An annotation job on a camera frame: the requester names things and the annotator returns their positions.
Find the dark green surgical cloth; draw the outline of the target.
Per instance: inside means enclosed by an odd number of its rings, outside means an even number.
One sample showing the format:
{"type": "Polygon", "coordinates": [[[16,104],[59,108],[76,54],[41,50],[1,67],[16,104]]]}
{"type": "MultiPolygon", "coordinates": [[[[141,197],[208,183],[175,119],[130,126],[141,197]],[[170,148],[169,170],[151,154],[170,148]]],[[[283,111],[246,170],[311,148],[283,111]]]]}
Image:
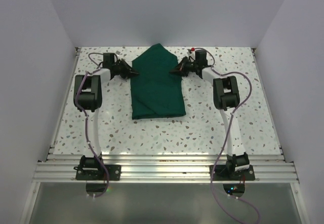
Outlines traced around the dark green surgical cloth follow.
{"type": "Polygon", "coordinates": [[[174,118],[186,115],[182,78],[170,73],[176,55],[156,44],[133,60],[139,75],[131,78],[132,119],[174,118]]]}

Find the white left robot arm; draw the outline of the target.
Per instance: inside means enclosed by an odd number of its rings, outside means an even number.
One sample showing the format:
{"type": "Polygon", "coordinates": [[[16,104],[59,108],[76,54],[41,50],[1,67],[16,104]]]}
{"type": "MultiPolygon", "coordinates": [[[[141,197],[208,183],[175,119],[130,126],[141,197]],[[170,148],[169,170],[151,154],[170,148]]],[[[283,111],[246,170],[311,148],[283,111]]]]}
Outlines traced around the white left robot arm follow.
{"type": "Polygon", "coordinates": [[[103,103],[102,85],[115,76],[130,79],[140,73],[115,53],[102,53],[103,61],[96,63],[93,72],[86,71],[74,77],[74,106],[85,115],[85,146],[80,164],[75,168],[98,180],[105,174],[106,167],[102,160],[99,144],[98,118],[103,103]]]}

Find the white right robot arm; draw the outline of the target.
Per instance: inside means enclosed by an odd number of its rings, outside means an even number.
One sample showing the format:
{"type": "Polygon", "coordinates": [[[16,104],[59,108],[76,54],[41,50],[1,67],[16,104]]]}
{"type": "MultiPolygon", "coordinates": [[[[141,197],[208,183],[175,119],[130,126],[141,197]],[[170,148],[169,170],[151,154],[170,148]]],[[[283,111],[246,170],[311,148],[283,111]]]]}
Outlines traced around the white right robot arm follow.
{"type": "Polygon", "coordinates": [[[241,138],[238,119],[235,117],[236,111],[250,98],[252,93],[252,83],[243,73],[231,71],[219,73],[215,71],[214,64],[208,64],[207,55],[209,51],[203,48],[192,48],[187,51],[187,56],[170,70],[170,74],[187,77],[190,73],[195,73],[202,80],[209,82],[213,87],[213,102],[219,110],[223,119],[226,135],[221,152],[226,151],[226,164],[223,171],[218,174],[226,174],[230,179],[238,179],[250,167],[250,160],[241,138]],[[236,75],[247,80],[249,92],[243,101],[240,100],[236,75]]]}

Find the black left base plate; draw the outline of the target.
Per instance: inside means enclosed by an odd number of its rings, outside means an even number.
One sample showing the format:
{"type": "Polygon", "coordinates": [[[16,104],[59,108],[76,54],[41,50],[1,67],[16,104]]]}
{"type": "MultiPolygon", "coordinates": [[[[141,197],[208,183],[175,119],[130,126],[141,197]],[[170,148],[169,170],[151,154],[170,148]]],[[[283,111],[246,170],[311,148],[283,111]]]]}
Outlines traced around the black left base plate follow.
{"type": "MultiPolygon", "coordinates": [[[[122,172],[121,165],[105,165],[108,171],[109,181],[119,181],[120,175],[122,172]]],[[[85,180],[85,181],[94,181],[94,180],[107,180],[107,174],[104,169],[89,168],[81,169],[80,167],[75,166],[73,168],[76,170],[76,180],[85,180]]]]}

